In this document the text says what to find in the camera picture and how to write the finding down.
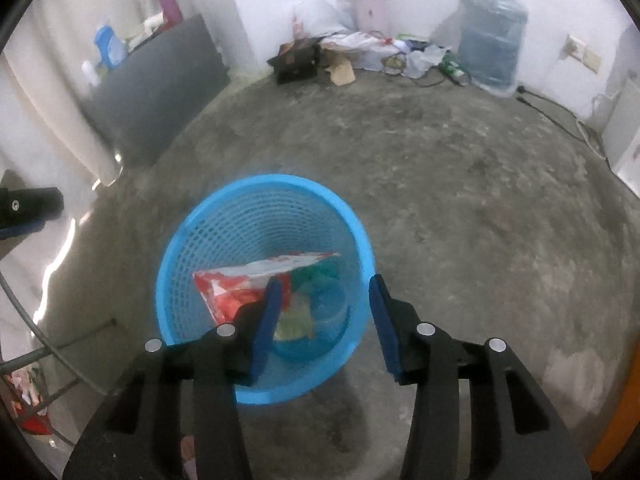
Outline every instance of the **silver screw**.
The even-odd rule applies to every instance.
[[[415,328],[420,335],[433,335],[436,333],[436,327],[434,327],[431,323],[420,323]]]
[[[159,339],[150,339],[145,343],[145,350],[147,352],[151,352],[151,353],[157,352],[161,348],[162,348],[162,341],[160,341]]]
[[[502,339],[494,337],[489,341],[489,347],[495,352],[504,352],[507,349],[507,343],[505,343]]]
[[[220,325],[216,329],[216,332],[218,332],[218,335],[220,337],[229,337],[236,333],[236,327],[233,326],[231,323],[225,323]]]

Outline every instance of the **orange wooden edge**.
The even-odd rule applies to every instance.
[[[622,392],[609,425],[600,442],[587,460],[589,469],[604,471],[622,451],[626,441],[640,424],[640,340],[629,372],[629,379]]]

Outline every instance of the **blue detergent bottle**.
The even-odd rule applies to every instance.
[[[515,87],[529,13],[518,0],[460,0],[458,60],[477,86],[497,94]]]
[[[95,33],[94,43],[108,70],[113,70],[127,58],[126,47],[109,25],[98,29],[98,32]]]

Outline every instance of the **electrical outlet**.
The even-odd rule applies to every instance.
[[[582,62],[584,58],[584,51],[587,48],[586,42],[572,36],[571,34],[566,37],[566,43],[564,44],[564,51],[571,57],[575,57],[578,61]]]
[[[600,66],[602,65],[602,58],[590,48],[585,48],[582,62],[584,63],[585,67],[593,70],[597,74],[600,70]]]

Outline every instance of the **gray floor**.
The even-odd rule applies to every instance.
[[[156,334],[154,280],[174,229],[210,192],[266,172],[343,197],[392,294],[455,338],[505,339],[581,449],[593,447],[638,335],[640,203],[535,111],[449,82],[267,79],[216,100],[153,168],[125,170],[101,191],[52,279],[44,329],[63,340],[116,317],[117,328],[68,352],[111,384]],[[397,478],[414,392],[386,373],[370,327],[323,386],[242,409],[255,477]],[[76,388],[65,401],[73,420],[61,424],[81,430],[98,401]],[[462,462],[467,426],[463,402]]]

